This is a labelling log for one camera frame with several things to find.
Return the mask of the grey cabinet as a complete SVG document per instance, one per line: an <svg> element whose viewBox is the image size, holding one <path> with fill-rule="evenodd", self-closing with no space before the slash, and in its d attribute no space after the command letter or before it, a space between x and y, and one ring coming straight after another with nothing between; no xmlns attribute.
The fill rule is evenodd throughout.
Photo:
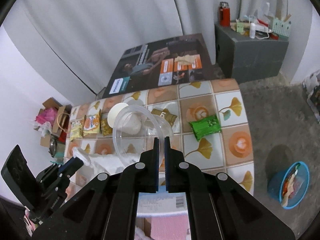
<svg viewBox="0 0 320 240"><path fill-rule="evenodd" d="M259 40L215 24L216 63L238 83L277 76L289 46L284 38Z"/></svg>

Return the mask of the white tissue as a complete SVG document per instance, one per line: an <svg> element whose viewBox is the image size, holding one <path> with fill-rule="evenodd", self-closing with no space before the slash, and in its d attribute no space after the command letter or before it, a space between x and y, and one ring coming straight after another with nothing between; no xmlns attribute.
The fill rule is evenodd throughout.
<svg viewBox="0 0 320 240"><path fill-rule="evenodd" d="M106 172L114 175L123 172L126 167L139 161L139 155L134 153L125 154L120 158L116 154L88 154L80 147L74 147L72 152L74 158L79 158L85 166L93 169L95 174Z"/></svg>

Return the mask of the cardboard box with clutter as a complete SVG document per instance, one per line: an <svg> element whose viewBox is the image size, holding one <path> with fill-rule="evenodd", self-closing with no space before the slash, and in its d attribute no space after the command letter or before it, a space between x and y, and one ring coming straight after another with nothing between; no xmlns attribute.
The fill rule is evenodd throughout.
<svg viewBox="0 0 320 240"><path fill-rule="evenodd" d="M70 105L64 106L54 98L47 99L34 121L34 129L41 133L40 145L49 148L50 141L65 143L69 124Z"/></svg>

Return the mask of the dark printed poster board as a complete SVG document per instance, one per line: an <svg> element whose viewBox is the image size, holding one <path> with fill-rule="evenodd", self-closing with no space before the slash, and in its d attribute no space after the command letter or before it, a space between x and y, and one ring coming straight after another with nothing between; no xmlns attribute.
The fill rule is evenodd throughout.
<svg viewBox="0 0 320 240"><path fill-rule="evenodd" d="M124 51L102 98L213 79L202 34L177 36Z"/></svg>

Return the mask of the orange yellow snack packet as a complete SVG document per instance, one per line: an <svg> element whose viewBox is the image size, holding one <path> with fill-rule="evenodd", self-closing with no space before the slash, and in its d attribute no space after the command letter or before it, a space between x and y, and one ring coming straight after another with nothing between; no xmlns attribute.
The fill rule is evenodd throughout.
<svg viewBox="0 0 320 240"><path fill-rule="evenodd" d="M83 126L83 136L98 134L100 132L100 113L86 117Z"/></svg>

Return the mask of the blue plastic trash basket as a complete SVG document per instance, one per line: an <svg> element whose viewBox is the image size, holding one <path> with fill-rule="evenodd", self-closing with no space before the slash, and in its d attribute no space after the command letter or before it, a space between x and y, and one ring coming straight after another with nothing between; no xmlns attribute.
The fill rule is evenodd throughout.
<svg viewBox="0 0 320 240"><path fill-rule="evenodd" d="M289 172L294 168L296 164L300 163L300 168L297 174L299 190L293 198L289 200L283 200L281 193L283 188L283 183L289 174ZM309 168L303 161L297 161L293 163L290 167L280 172L277 172L268 182L267 191L268 194L275 200L277 200L281 206L286 209L292 209L296 207L304 198L310 182L310 172Z"/></svg>

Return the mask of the pink sponge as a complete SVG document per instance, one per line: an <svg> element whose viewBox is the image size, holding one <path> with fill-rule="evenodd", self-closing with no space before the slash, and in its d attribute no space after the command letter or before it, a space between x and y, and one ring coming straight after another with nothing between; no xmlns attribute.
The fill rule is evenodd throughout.
<svg viewBox="0 0 320 240"><path fill-rule="evenodd" d="M134 239L191 239L189 217L138 217Z"/></svg>

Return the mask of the gold foil packet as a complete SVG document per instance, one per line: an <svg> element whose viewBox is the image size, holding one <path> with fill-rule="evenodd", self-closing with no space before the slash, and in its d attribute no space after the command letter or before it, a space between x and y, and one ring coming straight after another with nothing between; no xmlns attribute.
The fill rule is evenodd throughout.
<svg viewBox="0 0 320 240"><path fill-rule="evenodd" d="M177 119L177 115L174 115L172 113L169 112L169 110L167 108L165 109L152 109L151 113L154 115L159 115L160 117L162 117L163 119L165 119L169 125L172 127Z"/></svg>

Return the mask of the small green packet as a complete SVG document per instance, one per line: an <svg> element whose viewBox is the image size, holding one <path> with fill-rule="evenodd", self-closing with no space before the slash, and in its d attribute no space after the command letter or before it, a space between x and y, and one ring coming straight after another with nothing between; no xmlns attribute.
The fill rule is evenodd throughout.
<svg viewBox="0 0 320 240"><path fill-rule="evenodd" d="M189 122L191 130L197 141L207 135L221 132L221 125L217 115L211 115L198 121Z"/></svg>

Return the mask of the yellow green snack packet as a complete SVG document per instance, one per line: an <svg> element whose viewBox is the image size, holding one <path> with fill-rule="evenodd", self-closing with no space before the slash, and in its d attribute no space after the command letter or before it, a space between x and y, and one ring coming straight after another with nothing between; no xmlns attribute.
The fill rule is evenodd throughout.
<svg viewBox="0 0 320 240"><path fill-rule="evenodd" d="M84 127L84 120L83 119L76 119L71 121L71 128L70 128L70 141L74 139L80 139L83 137L83 127Z"/></svg>

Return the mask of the grey curtain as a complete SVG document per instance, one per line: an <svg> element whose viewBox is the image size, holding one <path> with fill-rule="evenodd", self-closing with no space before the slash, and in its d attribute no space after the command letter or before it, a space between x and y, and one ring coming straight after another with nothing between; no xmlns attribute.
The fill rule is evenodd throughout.
<svg viewBox="0 0 320 240"><path fill-rule="evenodd" d="M310 0L16 0L1 24L1 91L83 103L107 85L125 49L180 35L201 33L214 60L221 1L232 18L266 3L276 16L289 16L290 40L299 44L289 57L302 58Z"/></svg>

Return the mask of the small white bottle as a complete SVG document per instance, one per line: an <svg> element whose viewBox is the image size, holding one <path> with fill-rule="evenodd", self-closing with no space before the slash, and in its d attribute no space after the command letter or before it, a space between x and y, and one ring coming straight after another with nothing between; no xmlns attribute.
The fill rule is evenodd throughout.
<svg viewBox="0 0 320 240"><path fill-rule="evenodd" d="M251 23L250 23L250 28L249 28L249 37L250 37L251 39L254 39L254 38L255 38L255 32L256 32L255 23L251 22Z"/></svg>

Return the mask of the green storage basket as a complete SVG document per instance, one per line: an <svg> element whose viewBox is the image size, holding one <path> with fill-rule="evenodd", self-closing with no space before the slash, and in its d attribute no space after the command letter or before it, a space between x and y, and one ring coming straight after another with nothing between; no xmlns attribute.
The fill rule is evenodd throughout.
<svg viewBox="0 0 320 240"><path fill-rule="evenodd" d="M272 32L283 38L289 38L291 33L291 25L292 23L290 20L282 21L276 17L272 18L269 24Z"/></svg>

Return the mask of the patterned tablecloth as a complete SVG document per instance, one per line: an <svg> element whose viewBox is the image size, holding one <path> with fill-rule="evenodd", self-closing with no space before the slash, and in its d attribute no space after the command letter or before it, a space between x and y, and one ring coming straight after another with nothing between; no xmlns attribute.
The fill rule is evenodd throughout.
<svg viewBox="0 0 320 240"><path fill-rule="evenodd" d="M80 147L88 154L102 155L109 174L124 166L116 155L112 129L106 122L110 109L118 103L143 106L152 114L161 116L172 127L171 147L181 151L187 162L210 174L226 172L253 193L252 139L240 88L235 80L160 87L75 106L71 120L99 115L103 124L100 133L67 139L66 159L72 157L73 148Z"/></svg>

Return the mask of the blue white medicine box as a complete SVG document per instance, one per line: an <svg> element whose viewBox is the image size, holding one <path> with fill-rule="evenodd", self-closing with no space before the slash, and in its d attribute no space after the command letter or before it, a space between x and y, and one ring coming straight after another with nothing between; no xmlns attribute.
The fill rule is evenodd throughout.
<svg viewBox="0 0 320 240"><path fill-rule="evenodd" d="M140 193L137 217L163 217L187 214L185 193Z"/></svg>

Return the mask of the green snack bag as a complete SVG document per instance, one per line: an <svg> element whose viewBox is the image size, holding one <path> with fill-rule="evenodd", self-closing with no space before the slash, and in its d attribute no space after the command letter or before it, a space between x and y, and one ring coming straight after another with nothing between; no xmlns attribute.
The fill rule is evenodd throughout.
<svg viewBox="0 0 320 240"><path fill-rule="evenodd" d="M298 179L297 174L300 168L300 163L296 164L294 168L289 172L287 175L282 188L282 199L283 200L289 200L290 198L293 198L296 193L298 192Z"/></svg>

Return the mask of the clear plastic bowl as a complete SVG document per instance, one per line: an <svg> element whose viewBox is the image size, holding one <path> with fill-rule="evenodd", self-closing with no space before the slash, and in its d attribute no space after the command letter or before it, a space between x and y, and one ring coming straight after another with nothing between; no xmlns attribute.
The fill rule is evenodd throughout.
<svg viewBox="0 0 320 240"><path fill-rule="evenodd" d="M150 150L153 147L153 140L159 139L159 164L164 159L164 139L173 137L172 127L160 117L154 115L143 106L128 105L120 111L121 114L129 114L123 131L112 128L112 140L116 155L124 157L125 154L138 154Z"/></svg>

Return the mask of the white paper cup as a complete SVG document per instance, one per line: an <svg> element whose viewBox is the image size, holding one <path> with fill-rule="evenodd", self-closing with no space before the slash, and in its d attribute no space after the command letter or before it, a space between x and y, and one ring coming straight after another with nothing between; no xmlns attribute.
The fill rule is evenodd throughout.
<svg viewBox="0 0 320 240"><path fill-rule="evenodd" d="M124 129L124 126L125 124L127 123L127 119L129 117L129 114L126 113L126 114L119 114L120 111L122 109L124 109L125 107L127 107L128 104L127 103L124 103L124 102L121 102L121 103L118 103L116 105L114 105L109 113L108 113L108 116L107 116L107 122L108 122L108 125L111 127L111 128L116 128L118 129L119 131L123 131ZM115 122L116 122L116 118L119 116L119 121L117 122L116 125Z"/></svg>

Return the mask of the red thermos bottle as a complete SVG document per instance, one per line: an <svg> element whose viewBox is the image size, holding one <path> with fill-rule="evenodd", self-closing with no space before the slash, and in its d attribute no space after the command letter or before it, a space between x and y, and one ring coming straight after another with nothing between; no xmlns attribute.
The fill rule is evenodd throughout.
<svg viewBox="0 0 320 240"><path fill-rule="evenodd" d="M231 16L228 2L220 2L219 4L219 20L223 27L230 26Z"/></svg>

